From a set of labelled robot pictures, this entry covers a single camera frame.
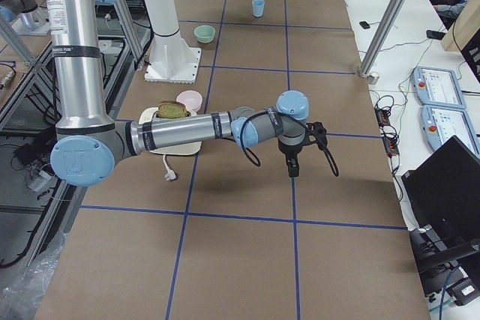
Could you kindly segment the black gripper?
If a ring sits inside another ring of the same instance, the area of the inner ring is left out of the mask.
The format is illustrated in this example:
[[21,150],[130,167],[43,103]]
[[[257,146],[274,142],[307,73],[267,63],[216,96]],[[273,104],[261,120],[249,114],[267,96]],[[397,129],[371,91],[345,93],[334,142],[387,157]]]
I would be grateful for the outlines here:
[[280,152],[285,156],[288,176],[290,178],[297,178],[299,176],[300,165],[298,154],[301,151],[301,145],[286,145],[280,142]]

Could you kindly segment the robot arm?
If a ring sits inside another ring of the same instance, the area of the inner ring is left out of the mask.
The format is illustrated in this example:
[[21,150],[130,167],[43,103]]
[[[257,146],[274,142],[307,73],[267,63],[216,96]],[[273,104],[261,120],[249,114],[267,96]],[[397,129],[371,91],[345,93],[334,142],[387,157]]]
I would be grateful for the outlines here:
[[60,179],[90,187],[108,178],[120,161],[144,151],[227,137],[241,148],[277,139],[289,175],[296,176],[296,156],[312,130],[304,94],[286,91],[275,106],[259,112],[243,106],[144,124],[114,121],[104,103],[95,0],[46,1],[62,113],[50,164]]

